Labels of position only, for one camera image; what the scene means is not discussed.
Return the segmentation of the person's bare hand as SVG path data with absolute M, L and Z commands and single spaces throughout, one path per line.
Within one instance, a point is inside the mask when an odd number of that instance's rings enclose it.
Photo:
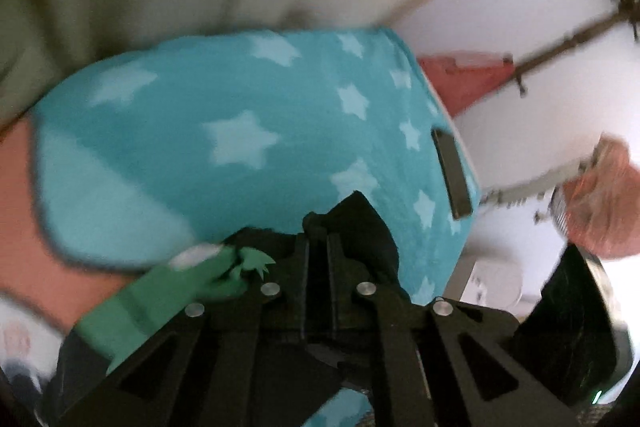
M 604 134 L 592 166 L 562 185 L 564 222 L 570 243 L 601 259 L 639 252 L 639 168 L 625 141 Z

